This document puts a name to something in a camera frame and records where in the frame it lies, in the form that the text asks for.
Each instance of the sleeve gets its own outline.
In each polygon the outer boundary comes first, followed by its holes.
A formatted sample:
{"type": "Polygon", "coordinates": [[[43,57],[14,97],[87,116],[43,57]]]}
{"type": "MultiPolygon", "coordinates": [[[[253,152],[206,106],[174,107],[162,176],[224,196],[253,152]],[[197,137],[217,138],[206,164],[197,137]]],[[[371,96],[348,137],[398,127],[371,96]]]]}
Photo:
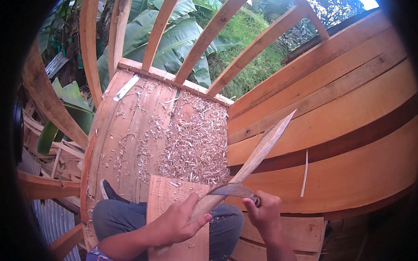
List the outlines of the sleeve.
{"type": "Polygon", "coordinates": [[[87,253],[86,261],[113,261],[108,258],[97,246],[87,253]]]}

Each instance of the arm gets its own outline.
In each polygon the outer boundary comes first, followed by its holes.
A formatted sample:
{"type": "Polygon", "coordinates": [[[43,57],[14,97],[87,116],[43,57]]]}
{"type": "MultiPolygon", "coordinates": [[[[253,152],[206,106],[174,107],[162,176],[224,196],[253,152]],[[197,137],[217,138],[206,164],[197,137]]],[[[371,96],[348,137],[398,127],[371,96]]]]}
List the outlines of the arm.
{"type": "Polygon", "coordinates": [[[97,246],[115,261],[132,260],[148,248],[181,243],[196,235],[211,218],[204,214],[189,223],[194,205],[199,200],[192,193],[186,201],[172,204],[166,212],[142,228],[103,239],[97,246]]]}
{"type": "Polygon", "coordinates": [[[296,261],[296,256],[283,237],[280,222],[282,201],[279,197],[261,190],[255,193],[261,200],[257,208],[252,199],[244,198],[242,202],[248,210],[251,224],[258,229],[267,247],[268,261],[296,261]]]}

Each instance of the person's left hand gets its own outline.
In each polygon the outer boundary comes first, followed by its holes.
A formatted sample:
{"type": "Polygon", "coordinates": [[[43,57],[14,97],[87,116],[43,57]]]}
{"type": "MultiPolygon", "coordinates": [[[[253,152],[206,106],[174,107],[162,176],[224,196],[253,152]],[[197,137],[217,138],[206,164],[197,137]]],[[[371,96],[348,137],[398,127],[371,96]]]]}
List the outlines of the person's left hand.
{"type": "Polygon", "coordinates": [[[172,204],[166,212],[147,224],[152,231],[152,245],[165,246],[181,243],[196,235],[209,220],[211,214],[201,215],[197,220],[189,223],[194,205],[199,200],[199,195],[191,193],[185,202],[172,204]]]}

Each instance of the sneaker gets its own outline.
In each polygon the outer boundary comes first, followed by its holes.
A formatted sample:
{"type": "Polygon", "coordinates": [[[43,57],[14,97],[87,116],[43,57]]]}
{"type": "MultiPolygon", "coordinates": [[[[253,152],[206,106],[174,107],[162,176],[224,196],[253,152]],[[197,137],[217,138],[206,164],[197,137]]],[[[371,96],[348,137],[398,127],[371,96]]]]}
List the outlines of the sneaker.
{"type": "Polygon", "coordinates": [[[112,187],[110,186],[110,184],[105,179],[102,179],[100,181],[100,191],[102,192],[103,199],[113,199],[113,200],[118,200],[118,201],[122,201],[122,202],[125,202],[127,204],[130,204],[130,201],[122,198],[121,196],[119,196],[112,189],[112,187]]]}

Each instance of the jeans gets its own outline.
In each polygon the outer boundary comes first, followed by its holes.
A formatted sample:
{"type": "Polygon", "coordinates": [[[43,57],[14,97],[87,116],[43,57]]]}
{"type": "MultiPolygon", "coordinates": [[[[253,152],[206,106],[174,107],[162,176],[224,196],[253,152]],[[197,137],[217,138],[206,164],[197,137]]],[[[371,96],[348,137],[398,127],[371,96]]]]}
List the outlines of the jeans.
{"type": "MultiPolygon", "coordinates": [[[[234,206],[219,204],[211,212],[209,222],[209,260],[228,260],[240,238],[244,216],[234,206]]],[[[127,204],[117,200],[101,200],[93,210],[93,227],[97,239],[134,231],[146,224],[147,203],[127,204]]],[[[147,261],[147,251],[142,252],[136,261],[147,261]]]]}

